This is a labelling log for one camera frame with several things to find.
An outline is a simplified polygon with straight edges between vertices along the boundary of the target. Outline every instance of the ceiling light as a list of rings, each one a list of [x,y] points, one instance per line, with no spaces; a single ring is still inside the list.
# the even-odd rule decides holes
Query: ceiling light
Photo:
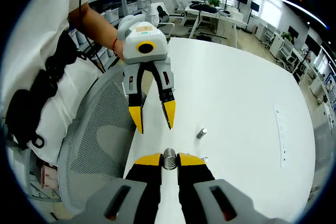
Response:
[[[320,20],[318,17],[316,17],[313,13],[307,11],[306,9],[303,9],[301,6],[294,4],[292,2],[289,2],[288,0],[282,0],[283,2],[285,2],[286,4],[289,4],[291,6],[296,7],[297,9],[303,11],[304,13],[308,14],[310,17],[316,19],[318,22],[320,22],[326,29],[328,29],[328,27],[326,26],[325,23],[322,22],[322,20]]]

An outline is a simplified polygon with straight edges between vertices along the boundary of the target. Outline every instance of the desk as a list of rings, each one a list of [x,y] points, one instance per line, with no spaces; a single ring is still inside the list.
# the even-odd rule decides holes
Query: desk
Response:
[[[234,43],[235,43],[235,47],[237,48],[237,25],[245,27],[245,26],[247,26],[247,24],[245,22],[234,19],[234,18],[221,16],[219,13],[208,13],[208,12],[201,11],[201,14],[199,15],[198,10],[191,9],[190,7],[187,7],[185,9],[185,11],[186,11],[186,13],[197,15],[194,26],[193,26],[193,29],[191,30],[191,33],[189,35],[189,39],[191,39],[193,37],[193,35],[195,33],[195,30],[200,25],[200,23],[202,22],[203,17],[215,18],[215,19],[218,19],[218,26],[219,26],[219,23],[220,23],[221,20],[233,24]]]
[[[135,132],[124,177],[134,162],[163,153],[208,157],[216,179],[225,179],[267,217],[288,221],[303,211],[314,176],[313,127],[293,76],[248,52],[212,42],[172,38],[176,113],[169,130],[155,82],[143,108],[144,134]],[[288,121],[288,166],[280,167],[274,105]],[[207,134],[196,139],[201,128]],[[177,171],[162,169],[161,202],[155,223],[185,223]]]

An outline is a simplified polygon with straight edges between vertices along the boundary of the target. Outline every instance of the cabinet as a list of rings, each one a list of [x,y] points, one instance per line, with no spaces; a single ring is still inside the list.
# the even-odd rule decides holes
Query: cabinet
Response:
[[[256,38],[259,39],[260,41],[263,41],[266,29],[267,27],[264,24],[260,23],[256,32]]]
[[[275,34],[275,38],[273,40],[273,43],[271,47],[269,48],[270,53],[274,56],[277,57],[277,54],[282,47],[282,44],[284,43],[284,40],[281,38],[280,35]]]

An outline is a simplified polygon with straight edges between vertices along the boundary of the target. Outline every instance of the black harness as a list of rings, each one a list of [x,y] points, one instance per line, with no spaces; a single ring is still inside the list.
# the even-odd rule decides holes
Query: black harness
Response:
[[[56,94],[57,82],[62,78],[65,66],[74,63],[77,57],[81,58],[81,52],[64,31],[58,40],[55,54],[46,60],[46,70],[39,71],[31,89],[20,89],[13,95],[5,123],[21,149],[28,148],[29,141],[37,148],[44,146],[43,137],[36,134],[42,108]]]

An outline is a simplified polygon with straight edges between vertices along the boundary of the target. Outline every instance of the gray mesh chair back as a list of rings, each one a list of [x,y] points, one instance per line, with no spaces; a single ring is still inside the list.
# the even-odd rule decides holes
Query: gray mesh chair back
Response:
[[[267,24],[267,30],[265,35],[268,39],[273,39],[276,28],[270,24]]]
[[[283,44],[282,48],[280,49],[280,51],[287,58],[287,57],[291,56],[291,54],[292,54],[293,44],[287,38],[284,38],[283,43],[284,44]]]
[[[58,156],[62,201],[74,215],[87,199],[115,177],[122,177],[135,125],[122,87],[122,68],[104,73],[82,100]]]

